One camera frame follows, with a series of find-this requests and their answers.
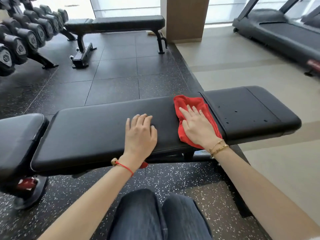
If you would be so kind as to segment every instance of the hand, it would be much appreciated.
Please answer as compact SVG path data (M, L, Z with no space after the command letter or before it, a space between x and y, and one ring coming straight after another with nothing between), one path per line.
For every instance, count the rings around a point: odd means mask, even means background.
M196 107L193 106L191 109L189 105L187 105L187 109L188 111L181 107L179 108L180 112L186 118L186 120L182 121L186 136L194 144L200 145L209 151L221 139L216 136L214 128L201 110L198 112Z
M154 126L150 126L152 116L136 115L133 117L130 126L130 119L125 125L124 153L119 162L135 172L150 156L155 148L158 133Z

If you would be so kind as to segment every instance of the flat bench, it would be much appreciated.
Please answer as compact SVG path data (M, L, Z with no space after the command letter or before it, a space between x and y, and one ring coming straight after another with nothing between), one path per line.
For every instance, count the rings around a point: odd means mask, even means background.
M294 133L301 120L265 89L257 86L186 94L209 105L229 145ZM81 175L111 165L124 151L125 122L136 114L153 115L158 143L148 163L210 161L180 141L173 96L63 109L48 121L42 114L0 120L0 190L17 196L15 206L32 205L46 176ZM32 190L22 181L35 179Z
M164 54L162 48L162 40L167 48L167 40L159 33L159 30L165 27L166 21L161 15L154 16L129 16L129 17L100 17L95 20L90 18L85 19L70 19L65 23L67 31L78 35L79 51L72 59L74 68L84 68L88 66L87 60L89 54L95 48L92 43L85 47L83 36L93 33L113 33L113 32L128 32L128 31L143 31L150 30L157 36L159 45L159 54Z

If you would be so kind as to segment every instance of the treadmill upright post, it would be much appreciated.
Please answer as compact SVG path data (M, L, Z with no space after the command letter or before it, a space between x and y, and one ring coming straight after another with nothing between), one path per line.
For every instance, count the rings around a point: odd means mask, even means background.
M301 19L302 23L305 23L311 19L313 19L315 16L317 16L320 13L320 6L315 8L312 12L310 12L308 15L303 16Z
M247 5L244 7L244 9L242 10L242 12L240 13L240 15L238 16L237 20L241 20L243 18L245 18L249 12L251 12L251 10L253 9L253 7L257 4L259 0L249 0L249 2L247 3Z
M294 4L296 4L299 0L287 0L287 2L279 9L280 12L286 13L289 11Z

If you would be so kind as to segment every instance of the red treadmill label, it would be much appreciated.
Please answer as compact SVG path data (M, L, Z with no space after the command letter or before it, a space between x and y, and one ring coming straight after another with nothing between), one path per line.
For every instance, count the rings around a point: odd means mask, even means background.
M317 60L308 60L307 64L320 72L320 62Z

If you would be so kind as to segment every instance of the red towel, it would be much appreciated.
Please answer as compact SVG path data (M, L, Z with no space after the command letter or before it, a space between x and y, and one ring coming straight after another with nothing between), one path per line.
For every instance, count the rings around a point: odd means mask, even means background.
M222 138L222 135L219 132L218 126L216 122L214 121L214 118L212 117L211 113L209 112L209 107L207 104L205 104L203 98L201 97L186 97L184 95L178 95L173 98L174 101L174 108L176 110L177 117L179 118L179 129L178 129L178 134L179 138L182 142L185 142L189 144L190 146L203 149L202 146L194 144L186 135L183 127L182 127L182 121L185 120L185 117L183 114L180 112L179 107L188 110L187 105L195 106L197 110L199 111L200 109L202 110L202 113L205 115L205 117L209 120L211 123L212 127L214 128L214 132L219 138Z

